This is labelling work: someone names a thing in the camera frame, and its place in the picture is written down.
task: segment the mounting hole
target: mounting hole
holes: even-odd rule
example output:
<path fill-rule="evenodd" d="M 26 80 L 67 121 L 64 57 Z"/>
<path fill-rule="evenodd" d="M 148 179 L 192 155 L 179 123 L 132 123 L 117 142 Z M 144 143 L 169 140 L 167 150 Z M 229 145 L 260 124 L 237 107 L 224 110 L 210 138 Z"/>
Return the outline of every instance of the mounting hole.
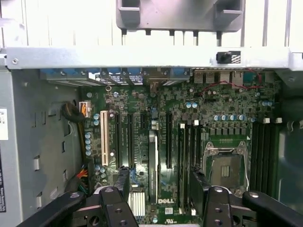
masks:
<path fill-rule="evenodd" d="M 105 87 L 105 90 L 106 90 L 106 91 L 111 91 L 111 90 L 112 90 L 112 87 L 111 87 L 110 85 L 107 85 L 107 86 Z"/>
<path fill-rule="evenodd" d="M 233 219 L 233 225 L 234 226 L 237 226 L 241 222 L 241 220 L 238 216 L 233 215 L 232 219 Z"/>
<path fill-rule="evenodd" d="M 220 221 L 219 219 L 216 219 L 214 222 L 217 226 L 222 225 L 222 221 Z"/>
<path fill-rule="evenodd" d="M 89 220 L 89 223 L 92 225 L 92 226 L 97 226 L 99 224 L 99 217 L 98 216 L 92 216 Z"/>
<path fill-rule="evenodd" d="M 127 221 L 125 221 L 125 220 L 120 221 L 121 226 L 126 226 L 126 224 L 127 224 Z"/>

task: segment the blue plastic latch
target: blue plastic latch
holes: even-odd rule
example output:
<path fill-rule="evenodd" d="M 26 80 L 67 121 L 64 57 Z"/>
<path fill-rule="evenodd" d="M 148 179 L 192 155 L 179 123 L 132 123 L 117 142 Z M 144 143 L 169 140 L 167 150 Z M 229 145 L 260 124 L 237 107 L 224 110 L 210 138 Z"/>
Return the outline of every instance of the blue plastic latch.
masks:
<path fill-rule="evenodd" d="M 108 68 L 107 71 L 112 74 L 117 74 L 121 72 L 121 68 Z"/>
<path fill-rule="evenodd" d="M 172 68 L 174 75 L 184 75 L 185 68 Z"/>
<path fill-rule="evenodd" d="M 78 73 L 75 69 L 72 68 L 62 69 L 62 71 L 69 75 L 75 75 Z"/>
<path fill-rule="evenodd" d="M 86 69 L 86 71 L 95 74 L 95 73 L 99 73 L 100 69 L 99 68 L 89 68 L 89 69 Z"/>
<path fill-rule="evenodd" d="M 56 70 L 54 70 L 54 69 L 40 69 L 40 71 L 45 74 L 55 74 L 56 73 Z"/>
<path fill-rule="evenodd" d="M 131 75 L 139 75 L 141 69 L 140 69 L 140 68 L 128 68 L 127 71 L 128 71 Z"/>

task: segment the screw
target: screw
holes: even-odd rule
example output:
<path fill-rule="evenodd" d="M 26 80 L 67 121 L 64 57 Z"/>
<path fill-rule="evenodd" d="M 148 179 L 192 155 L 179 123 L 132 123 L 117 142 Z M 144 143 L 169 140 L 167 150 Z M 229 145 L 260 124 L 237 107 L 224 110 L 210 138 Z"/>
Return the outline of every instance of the screw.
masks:
<path fill-rule="evenodd" d="M 74 199 L 74 198 L 77 198 L 77 197 L 79 197 L 79 196 L 80 196 L 79 193 L 76 193 L 76 192 L 73 193 L 73 194 L 71 194 L 71 198 L 73 198 L 73 199 Z"/>
<path fill-rule="evenodd" d="M 288 82 L 291 82 L 291 83 L 292 83 L 292 82 L 294 82 L 294 81 L 295 81 L 295 78 L 293 78 L 293 77 L 289 77 L 289 78 L 288 78 Z"/>
<path fill-rule="evenodd" d="M 223 189 L 222 189 L 222 188 L 219 188 L 219 187 L 215 187 L 214 190 L 215 190 L 216 192 L 223 192 Z"/>
<path fill-rule="evenodd" d="M 13 63 L 13 65 L 17 65 L 18 64 L 18 59 L 17 58 L 14 58 L 11 62 Z"/>
<path fill-rule="evenodd" d="M 113 192 L 114 190 L 112 190 L 111 188 L 107 188 L 106 190 L 105 190 L 105 192 Z"/>
<path fill-rule="evenodd" d="M 250 194 L 250 196 L 251 196 L 252 198 L 258 198 L 258 197 L 259 197 L 259 195 L 256 194 L 256 193 L 254 193 L 254 192 L 250 192 L 249 194 Z"/>

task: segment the barcode label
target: barcode label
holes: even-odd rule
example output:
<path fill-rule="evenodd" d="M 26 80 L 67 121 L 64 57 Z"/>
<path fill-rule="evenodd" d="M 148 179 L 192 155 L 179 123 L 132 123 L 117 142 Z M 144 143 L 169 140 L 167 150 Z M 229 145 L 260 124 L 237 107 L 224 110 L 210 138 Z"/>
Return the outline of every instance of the barcode label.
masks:
<path fill-rule="evenodd" d="M 174 213 L 174 209 L 172 207 L 165 208 L 165 214 L 173 214 L 173 213 Z"/>
<path fill-rule="evenodd" d="M 9 140 L 8 112 L 6 108 L 0 108 L 0 140 Z"/>

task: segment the sticker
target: sticker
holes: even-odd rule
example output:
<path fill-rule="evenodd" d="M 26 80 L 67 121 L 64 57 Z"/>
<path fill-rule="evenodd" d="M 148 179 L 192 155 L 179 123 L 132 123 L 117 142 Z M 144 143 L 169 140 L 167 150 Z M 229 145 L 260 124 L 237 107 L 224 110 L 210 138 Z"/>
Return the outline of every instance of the sticker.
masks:
<path fill-rule="evenodd" d="M 0 108 L 0 140 L 9 140 L 8 112 Z"/>
<path fill-rule="evenodd" d="M 4 193 L 4 180 L 1 161 L 1 148 L 0 148 L 0 213 L 6 212 L 5 193 Z"/>
<path fill-rule="evenodd" d="M 165 208 L 165 214 L 173 214 L 173 213 L 174 213 L 174 209 L 172 207 Z"/>

